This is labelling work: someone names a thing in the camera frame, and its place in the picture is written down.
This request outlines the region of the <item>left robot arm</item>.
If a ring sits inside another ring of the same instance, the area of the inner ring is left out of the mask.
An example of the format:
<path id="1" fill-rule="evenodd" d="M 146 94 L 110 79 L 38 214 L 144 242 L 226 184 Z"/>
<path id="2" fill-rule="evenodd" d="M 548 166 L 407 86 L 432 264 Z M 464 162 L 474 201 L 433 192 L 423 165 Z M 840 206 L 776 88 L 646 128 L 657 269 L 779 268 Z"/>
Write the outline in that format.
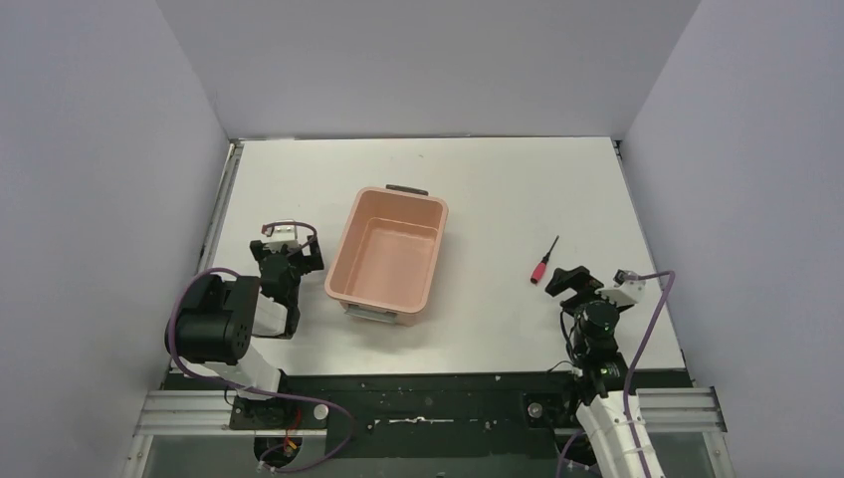
<path id="1" fill-rule="evenodd" d="M 254 338 L 289 340 L 301 317 L 303 276 L 324 267 L 317 238 L 254 240 L 250 251 L 259 273 L 232 280 L 222 269 L 202 274 L 175 308 L 165 346 L 181 362 L 204 365 L 213 380 L 234 392 L 236 416 L 264 428 L 288 428 L 301 417 L 299 403 L 285 396 L 287 376 L 253 346 Z"/>

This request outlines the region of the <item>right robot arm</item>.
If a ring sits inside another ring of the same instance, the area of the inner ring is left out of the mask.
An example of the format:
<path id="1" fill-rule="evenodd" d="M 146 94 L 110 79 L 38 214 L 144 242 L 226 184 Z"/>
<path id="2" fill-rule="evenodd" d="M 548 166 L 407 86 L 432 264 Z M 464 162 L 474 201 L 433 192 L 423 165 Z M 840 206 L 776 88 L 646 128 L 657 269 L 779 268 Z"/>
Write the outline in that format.
<path id="1" fill-rule="evenodd" d="M 621 314 L 644 297 L 647 283 L 667 279 L 633 359 L 628 361 L 615 338 Z M 545 286 L 560 302 L 560 326 L 576 386 L 574 414 L 603 477 L 663 477 L 633 376 L 674 285 L 675 273 L 649 275 L 619 270 L 609 287 L 578 266 L 557 268 Z"/>

